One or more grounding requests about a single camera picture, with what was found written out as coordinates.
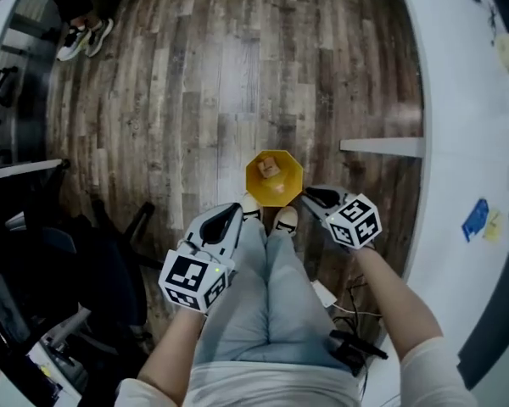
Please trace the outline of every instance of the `person's foot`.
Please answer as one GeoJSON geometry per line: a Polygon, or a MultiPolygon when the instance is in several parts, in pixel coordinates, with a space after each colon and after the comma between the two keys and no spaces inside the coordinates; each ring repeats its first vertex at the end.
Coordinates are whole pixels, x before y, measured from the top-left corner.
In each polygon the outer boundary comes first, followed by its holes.
{"type": "Polygon", "coordinates": [[[57,53],[57,59],[62,62],[73,59],[88,44],[91,37],[92,32],[85,26],[75,27],[71,25],[68,35],[64,39],[64,45],[57,53]]]}
{"type": "Polygon", "coordinates": [[[91,39],[89,39],[87,49],[85,50],[85,54],[89,58],[100,51],[100,48],[102,48],[103,40],[113,30],[114,23],[111,18],[107,18],[101,22],[102,25],[97,30],[92,31],[91,39]]]}
{"type": "Polygon", "coordinates": [[[243,210],[243,221],[251,218],[262,221],[264,210],[250,194],[245,193],[243,199],[241,199],[241,208],[243,210]]]}
{"type": "Polygon", "coordinates": [[[298,212],[293,207],[281,208],[273,221],[272,231],[285,231],[291,237],[296,235],[298,227],[298,212]]]}

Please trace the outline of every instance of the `black device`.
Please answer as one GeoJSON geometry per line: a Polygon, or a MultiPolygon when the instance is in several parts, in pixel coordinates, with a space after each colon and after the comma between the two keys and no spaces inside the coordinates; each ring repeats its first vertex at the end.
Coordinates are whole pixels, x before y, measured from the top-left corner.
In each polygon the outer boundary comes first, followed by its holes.
{"type": "Polygon", "coordinates": [[[379,348],[360,339],[353,333],[332,330],[330,337],[343,341],[335,351],[330,354],[341,363],[346,364],[353,376],[358,376],[363,366],[366,366],[367,356],[377,356],[386,360],[389,356],[379,348]]]}

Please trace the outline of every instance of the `black sneaker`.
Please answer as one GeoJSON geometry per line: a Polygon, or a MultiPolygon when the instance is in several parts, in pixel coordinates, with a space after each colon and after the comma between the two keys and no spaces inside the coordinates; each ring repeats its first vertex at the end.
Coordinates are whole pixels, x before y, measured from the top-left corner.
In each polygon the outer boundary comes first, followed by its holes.
{"type": "Polygon", "coordinates": [[[57,59],[61,61],[71,60],[87,45],[92,37],[90,29],[70,26],[68,35],[64,39],[64,45],[59,49],[57,59]]]}
{"type": "Polygon", "coordinates": [[[103,40],[113,30],[113,25],[113,20],[108,18],[106,20],[102,20],[102,27],[100,27],[97,31],[92,32],[92,36],[88,41],[88,47],[85,50],[85,55],[87,57],[91,58],[100,51],[103,40]]]}

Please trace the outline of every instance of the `forearm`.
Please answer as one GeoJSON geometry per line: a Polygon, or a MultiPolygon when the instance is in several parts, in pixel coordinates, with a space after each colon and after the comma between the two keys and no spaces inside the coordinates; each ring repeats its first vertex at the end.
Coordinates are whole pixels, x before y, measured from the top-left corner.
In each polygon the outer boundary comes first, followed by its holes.
{"type": "Polygon", "coordinates": [[[354,252],[401,359],[420,343],[443,336],[428,306],[370,248],[354,252]]]}
{"type": "Polygon", "coordinates": [[[138,380],[156,387],[181,405],[187,394],[194,350],[203,324],[203,314],[181,308],[139,371],[138,380]]]}

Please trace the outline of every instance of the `yellow bowl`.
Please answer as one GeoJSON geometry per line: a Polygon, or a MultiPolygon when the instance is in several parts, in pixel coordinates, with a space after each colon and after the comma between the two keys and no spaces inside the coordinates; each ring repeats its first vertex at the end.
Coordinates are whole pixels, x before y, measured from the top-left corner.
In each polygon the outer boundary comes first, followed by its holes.
{"type": "Polygon", "coordinates": [[[288,151],[268,150],[259,153],[245,168],[247,191],[263,207],[284,207],[302,191],[304,169],[288,151]],[[281,172],[264,178],[258,163],[273,157],[281,172]]]}

